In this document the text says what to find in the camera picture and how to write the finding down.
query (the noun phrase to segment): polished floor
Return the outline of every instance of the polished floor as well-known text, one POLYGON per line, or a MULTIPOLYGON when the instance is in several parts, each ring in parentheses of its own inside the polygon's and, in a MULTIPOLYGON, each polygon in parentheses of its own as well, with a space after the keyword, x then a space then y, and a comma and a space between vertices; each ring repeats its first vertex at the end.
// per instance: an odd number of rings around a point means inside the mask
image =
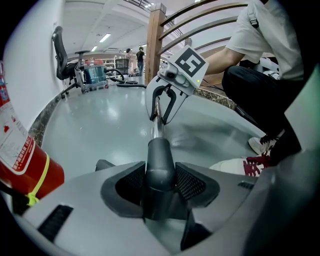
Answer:
MULTIPOLYGON (((162 95, 160 102, 165 108, 169 98, 162 95)), ((99 159, 115 165, 145 161, 151 126, 143 88, 110 86, 86 94, 73 89, 54 110, 42 148, 62 165, 68 181, 94 172, 99 159)), ((185 100, 165 134, 175 162, 203 167, 255 156, 248 139, 264 135, 233 110, 198 96, 185 100)))

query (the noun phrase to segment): fire extinguisher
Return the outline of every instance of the fire extinguisher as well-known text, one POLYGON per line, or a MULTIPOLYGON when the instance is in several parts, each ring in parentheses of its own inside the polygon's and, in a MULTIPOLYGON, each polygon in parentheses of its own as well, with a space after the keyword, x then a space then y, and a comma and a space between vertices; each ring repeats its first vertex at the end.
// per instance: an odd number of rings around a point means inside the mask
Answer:
POLYGON ((0 180, 34 205, 65 181, 63 168, 29 136, 8 96, 0 60, 0 180))

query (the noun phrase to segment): sneaker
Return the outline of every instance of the sneaker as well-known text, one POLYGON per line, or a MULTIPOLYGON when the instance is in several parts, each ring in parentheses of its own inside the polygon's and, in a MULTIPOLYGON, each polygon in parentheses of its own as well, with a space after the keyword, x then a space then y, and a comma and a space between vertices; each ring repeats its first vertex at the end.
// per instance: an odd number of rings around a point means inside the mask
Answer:
POLYGON ((258 177, 264 168, 270 166, 270 151, 256 157, 235 158, 221 161, 211 166, 210 169, 238 175, 258 177))
POLYGON ((261 155, 263 152, 271 150, 276 144, 278 137, 264 136, 262 138, 252 137, 248 140, 250 147, 258 155, 261 155))

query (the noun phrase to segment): person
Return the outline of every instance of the person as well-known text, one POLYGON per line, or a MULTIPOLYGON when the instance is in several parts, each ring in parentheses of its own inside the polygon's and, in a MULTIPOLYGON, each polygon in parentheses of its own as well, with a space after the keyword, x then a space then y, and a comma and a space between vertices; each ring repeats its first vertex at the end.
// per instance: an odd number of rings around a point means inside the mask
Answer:
POLYGON ((142 74, 144 72, 144 66, 145 66, 145 53, 144 48, 142 46, 139 47, 139 51, 136 53, 136 60, 138 62, 138 68, 139 68, 139 77, 142 77, 142 74))
POLYGON ((125 59, 129 60, 129 66, 128 66, 128 76, 131 72, 131 65, 132 65, 132 50, 130 48, 125 50, 126 54, 125 54, 125 59))
POLYGON ((251 0, 240 13, 237 29, 226 47, 206 60, 206 74, 224 71, 222 86, 226 95, 266 133, 249 140, 258 157, 222 161, 212 169, 258 176, 264 168, 277 165, 301 149, 284 113, 304 85, 304 65, 296 32, 276 0, 251 0), (279 80, 237 66, 244 57, 257 64, 263 53, 276 57, 279 80))

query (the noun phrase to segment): ceiling light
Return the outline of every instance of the ceiling light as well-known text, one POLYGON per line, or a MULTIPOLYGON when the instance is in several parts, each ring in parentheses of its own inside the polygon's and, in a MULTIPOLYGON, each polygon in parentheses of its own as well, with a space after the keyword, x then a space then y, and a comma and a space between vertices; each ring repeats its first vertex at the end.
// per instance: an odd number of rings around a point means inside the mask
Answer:
POLYGON ((99 41, 100 43, 104 42, 108 37, 110 37, 111 34, 106 34, 102 39, 99 41))

